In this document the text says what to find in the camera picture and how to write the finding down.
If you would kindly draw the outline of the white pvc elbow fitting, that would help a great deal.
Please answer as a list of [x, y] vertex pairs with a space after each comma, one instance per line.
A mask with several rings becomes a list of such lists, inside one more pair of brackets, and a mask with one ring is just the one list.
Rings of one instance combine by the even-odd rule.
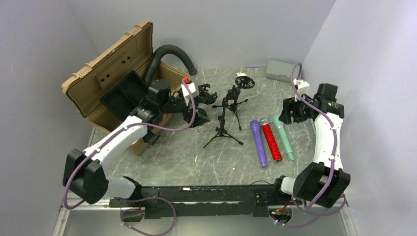
[[242, 77], [242, 76], [246, 76], [246, 74], [245, 73], [241, 73], [241, 72], [239, 72], [239, 73], [236, 74], [236, 77]]

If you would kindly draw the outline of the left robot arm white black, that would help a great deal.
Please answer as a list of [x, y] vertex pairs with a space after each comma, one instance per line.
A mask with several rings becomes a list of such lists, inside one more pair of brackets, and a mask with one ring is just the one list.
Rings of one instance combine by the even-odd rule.
[[[212, 104], [217, 94], [209, 93], [210, 84], [195, 85], [185, 77], [181, 89], [171, 92], [165, 80], [156, 80], [148, 88], [148, 94], [129, 112], [126, 119], [114, 131], [83, 151], [74, 149], [66, 157], [63, 174], [65, 187], [62, 203], [67, 203], [68, 192], [76, 194], [82, 202], [95, 204], [102, 198], [122, 198], [130, 207], [141, 200], [141, 185], [129, 177], [107, 177], [105, 172], [116, 158], [136, 141], [143, 139], [153, 144], [157, 135], [153, 128], [182, 131], [209, 122], [206, 112], [198, 104]], [[181, 113], [186, 126], [170, 129], [161, 126], [165, 114]]]

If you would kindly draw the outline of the black round base mic stand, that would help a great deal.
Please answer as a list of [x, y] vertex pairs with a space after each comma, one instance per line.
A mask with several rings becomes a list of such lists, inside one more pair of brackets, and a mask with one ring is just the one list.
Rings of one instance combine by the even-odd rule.
[[216, 102], [218, 95], [216, 92], [209, 92], [210, 84], [203, 84], [197, 87], [200, 94], [196, 98], [194, 98], [196, 110], [197, 108], [199, 108], [200, 104], [211, 105]]

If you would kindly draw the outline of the purple microphone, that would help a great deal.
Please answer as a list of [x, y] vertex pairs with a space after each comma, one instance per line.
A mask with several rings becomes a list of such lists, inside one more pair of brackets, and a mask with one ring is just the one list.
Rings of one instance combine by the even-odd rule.
[[261, 127], [259, 125], [259, 122], [257, 120], [252, 120], [250, 122], [250, 129], [254, 137], [254, 142], [255, 142], [256, 151], [257, 151], [260, 165], [262, 168], [265, 168], [268, 166], [268, 164], [267, 164], [266, 153], [265, 153], [265, 149], [263, 145], [263, 140], [261, 137]]

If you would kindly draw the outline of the black tripod stand shock mount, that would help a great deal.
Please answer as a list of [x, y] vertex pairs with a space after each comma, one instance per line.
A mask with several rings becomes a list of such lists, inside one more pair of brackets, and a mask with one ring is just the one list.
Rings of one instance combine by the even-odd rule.
[[231, 89], [227, 90], [227, 94], [224, 97], [226, 99], [226, 104], [223, 105], [226, 107], [226, 109], [229, 109], [237, 118], [238, 120], [238, 128], [239, 131], [242, 130], [240, 125], [240, 120], [238, 117], [237, 108], [244, 102], [247, 102], [248, 99], [245, 99], [244, 101], [238, 102], [238, 97], [240, 95], [241, 89], [251, 89], [255, 86], [255, 81], [251, 79], [250, 77], [242, 76], [242, 77], [236, 77], [235, 78], [235, 84], [233, 85]]

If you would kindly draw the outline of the black tripod stand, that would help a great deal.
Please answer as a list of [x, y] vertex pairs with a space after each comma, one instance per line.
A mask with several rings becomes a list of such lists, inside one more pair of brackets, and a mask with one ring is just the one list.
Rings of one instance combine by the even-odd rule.
[[225, 129], [225, 112], [226, 112], [226, 107], [223, 105], [212, 105], [213, 108], [218, 108], [221, 107], [222, 110], [222, 115], [218, 116], [218, 121], [219, 121], [219, 126], [216, 127], [215, 131], [217, 132], [204, 146], [203, 148], [206, 148], [208, 146], [208, 144], [211, 143], [211, 141], [213, 141], [215, 138], [220, 138], [220, 137], [224, 137], [224, 138], [231, 138], [233, 140], [235, 140], [239, 145], [243, 145], [244, 143], [239, 141], [238, 139], [236, 139], [235, 137], [233, 137], [232, 135], [230, 135], [227, 130]]

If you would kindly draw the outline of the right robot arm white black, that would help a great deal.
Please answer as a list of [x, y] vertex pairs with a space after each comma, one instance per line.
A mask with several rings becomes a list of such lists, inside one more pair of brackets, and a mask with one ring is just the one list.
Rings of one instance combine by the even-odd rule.
[[344, 106], [336, 102], [338, 87], [319, 84], [313, 97], [302, 95], [283, 101], [283, 110], [273, 117], [276, 127], [313, 120], [316, 131], [313, 161], [296, 178], [280, 176], [271, 198], [283, 204], [291, 197], [331, 208], [348, 187], [351, 176], [343, 171], [340, 157], [340, 130]]

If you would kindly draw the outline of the red glitter microphone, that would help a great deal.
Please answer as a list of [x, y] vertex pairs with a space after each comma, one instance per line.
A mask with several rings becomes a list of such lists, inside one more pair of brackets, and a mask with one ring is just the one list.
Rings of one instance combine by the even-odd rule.
[[262, 128], [264, 136], [266, 138], [269, 150], [271, 152], [272, 158], [275, 162], [280, 162], [282, 160], [282, 156], [275, 140], [274, 134], [269, 124], [269, 120], [265, 117], [260, 118], [259, 125]]

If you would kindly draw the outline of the mint green microphone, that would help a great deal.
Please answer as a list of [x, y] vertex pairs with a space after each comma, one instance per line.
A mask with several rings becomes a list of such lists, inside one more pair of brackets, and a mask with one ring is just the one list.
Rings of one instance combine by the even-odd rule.
[[278, 131], [279, 137], [281, 139], [281, 142], [283, 144], [285, 153], [287, 154], [288, 158], [290, 161], [295, 161], [295, 156], [294, 156], [294, 152], [293, 149], [291, 147], [291, 143], [290, 140], [287, 136], [285, 127], [284, 127], [284, 123], [282, 121], [279, 120], [279, 116], [275, 115], [273, 118], [273, 123]]

